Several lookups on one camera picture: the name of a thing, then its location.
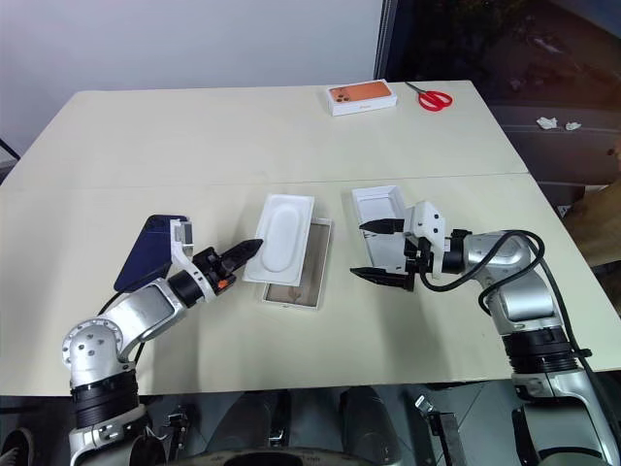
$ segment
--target paper scrap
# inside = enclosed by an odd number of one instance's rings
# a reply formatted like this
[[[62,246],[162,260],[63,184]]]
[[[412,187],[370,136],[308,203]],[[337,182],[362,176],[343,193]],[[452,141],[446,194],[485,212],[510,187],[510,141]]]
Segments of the paper scrap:
[[[565,125],[565,129],[567,129],[568,131],[574,131],[574,129],[578,129],[580,126],[582,126],[582,123],[578,123],[576,121],[573,122],[569,122]]]
[[[554,129],[558,128],[558,120],[556,118],[546,118],[542,116],[537,120],[537,124],[541,129]]]

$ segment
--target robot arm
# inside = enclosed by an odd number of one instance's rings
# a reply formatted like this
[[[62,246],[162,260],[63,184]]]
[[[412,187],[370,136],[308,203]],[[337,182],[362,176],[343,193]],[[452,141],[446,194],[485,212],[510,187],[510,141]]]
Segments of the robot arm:
[[[99,316],[79,323],[64,339],[63,362],[71,371],[77,424],[69,435],[72,466],[85,464],[98,449],[109,451],[106,460],[111,464],[122,464],[119,455],[136,455],[137,448],[154,451],[148,441],[135,442],[148,419],[139,403],[136,364],[130,353],[181,320],[196,303],[210,302],[228,289],[235,282],[233,272],[262,244],[262,240],[244,241],[222,255],[207,248],[190,261],[191,224],[171,220],[170,237],[178,273],[168,280],[153,280]],[[101,457],[96,461],[102,464]]]
[[[449,291],[477,280],[483,287],[479,304],[503,338],[511,377],[518,396],[528,403],[513,413],[516,446],[524,465],[539,464],[557,453],[587,454],[607,464],[620,465],[619,450],[593,383],[584,355],[564,331],[562,296],[543,260],[543,242],[521,230],[473,235],[454,230],[445,239],[444,219],[429,202],[409,209],[405,219],[373,220],[360,225],[373,233],[403,231],[405,275],[381,269],[351,271],[371,282],[413,290],[418,273],[428,288]],[[536,259],[531,260],[531,250]],[[553,293],[535,272],[541,265]],[[448,285],[434,285],[428,271],[460,274]]]

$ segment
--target scissors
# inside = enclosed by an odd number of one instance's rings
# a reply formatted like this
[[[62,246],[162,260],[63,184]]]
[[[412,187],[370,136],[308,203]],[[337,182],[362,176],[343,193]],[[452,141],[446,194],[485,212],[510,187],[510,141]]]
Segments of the scissors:
[[[418,103],[423,109],[430,112],[439,112],[446,107],[450,107],[453,103],[453,98],[444,92],[423,90],[408,82],[406,82],[406,85],[418,92]]]

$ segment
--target blue smartphone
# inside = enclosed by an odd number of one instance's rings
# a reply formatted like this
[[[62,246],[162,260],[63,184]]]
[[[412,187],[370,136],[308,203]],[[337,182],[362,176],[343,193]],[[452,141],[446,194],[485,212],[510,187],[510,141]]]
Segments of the blue smartphone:
[[[157,278],[166,277],[172,265],[171,219],[187,221],[186,216],[155,215],[147,218],[114,282],[114,290],[135,291]]]

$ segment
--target orange phone box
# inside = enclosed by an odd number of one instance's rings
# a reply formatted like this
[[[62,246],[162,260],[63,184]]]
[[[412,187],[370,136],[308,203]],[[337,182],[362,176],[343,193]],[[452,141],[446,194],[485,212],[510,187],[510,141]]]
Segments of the orange phone box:
[[[333,117],[397,105],[397,94],[386,80],[366,81],[326,89]]]

